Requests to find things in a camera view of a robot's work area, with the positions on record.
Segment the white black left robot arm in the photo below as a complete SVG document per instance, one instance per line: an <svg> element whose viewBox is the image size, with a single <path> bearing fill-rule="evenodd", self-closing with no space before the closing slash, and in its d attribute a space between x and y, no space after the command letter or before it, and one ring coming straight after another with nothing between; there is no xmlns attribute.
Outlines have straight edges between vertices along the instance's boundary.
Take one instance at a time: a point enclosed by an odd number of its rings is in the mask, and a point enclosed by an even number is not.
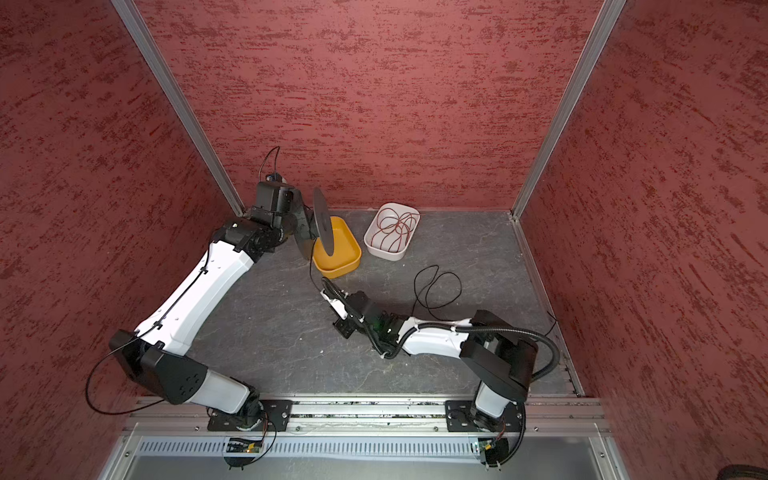
<svg viewBox="0 0 768 480"><path fill-rule="evenodd" d="M283 225L234 219L215 231L195 269L134 330L117 331L109 347L126 376L173 404L213 410L240 430L263 421L258 391L188 357L200 328L227 291L267 252L293 237L311 249L332 231L325 208L301 207Z"/></svg>

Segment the grey perforated cable spool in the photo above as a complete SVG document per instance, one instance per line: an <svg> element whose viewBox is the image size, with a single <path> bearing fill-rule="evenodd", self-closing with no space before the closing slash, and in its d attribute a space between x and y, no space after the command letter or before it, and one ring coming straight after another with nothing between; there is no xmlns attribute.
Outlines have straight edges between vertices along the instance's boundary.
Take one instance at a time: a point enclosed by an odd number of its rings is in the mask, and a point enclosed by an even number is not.
<svg viewBox="0 0 768 480"><path fill-rule="evenodd" d="M314 242L320 240L325 253L332 256L335 253L335 239L328 203L322 190L313 190L311 207L305 204L300 190L294 189L293 193L291 214L296 221L293 238L300 253L306 260L310 260Z"/></svg>

